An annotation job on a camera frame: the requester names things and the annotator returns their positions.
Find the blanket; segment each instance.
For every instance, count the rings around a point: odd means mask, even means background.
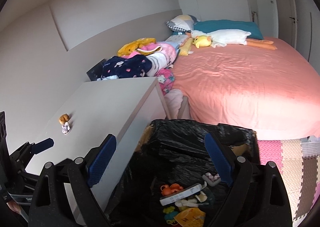
[[[119,78],[144,77],[151,67],[152,63],[144,55],[135,55],[129,59],[112,57],[103,65],[101,79],[113,75]]]
[[[177,57],[177,52],[171,44],[162,42],[158,42],[158,44],[161,46],[161,51],[147,56],[147,59],[152,63],[152,67],[147,72],[147,76],[155,76],[160,69],[171,65]]]

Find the white nightstand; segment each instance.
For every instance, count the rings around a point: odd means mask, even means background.
[[[72,130],[64,135],[58,122],[62,114],[71,115]],[[26,168],[40,174],[48,161],[84,157],[98,147],[108,134],[117,139],[117,148],[101,181],[92,188],[102,210],[119,182],[144,128],[154,119],[170,118],[160,86],[155,77],[128,78],[84,83],[63,104],[39,134],[36,143],[47,138],[54,146],[35,155]],[[71,188],[67,195],[77,217]]]

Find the orange plastic toy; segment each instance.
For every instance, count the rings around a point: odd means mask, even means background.
[[[166,195],[171,195],[175,192],[178,192],[180,190],[183,190],[183,187],[180,186],[179,184],[172,184],[172,185],[163,185],[160,187],[160,190],[162,191],[161,194],[163,196],[166,196]]]

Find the pink bedsheet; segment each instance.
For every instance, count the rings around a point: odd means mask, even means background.
[[[320,136],[320,76],[291,46],[196,49],[174,64],[193,119],[253,129],[260,140]]]

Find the pink foam tile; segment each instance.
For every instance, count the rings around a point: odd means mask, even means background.
[[[260,153],[260,162],[265,165],[268,161],[274,161],[282,174],[282,150],[280,140],[258,140],[258,147]]]
[[[315,202],[317,201],[319,195],[320,195],[320,182],[317,183],[316,193],[315,193],[315,197],[314,197],[313,202],[312,202],[312,206],[313,206],[313,205],[315,204]]]

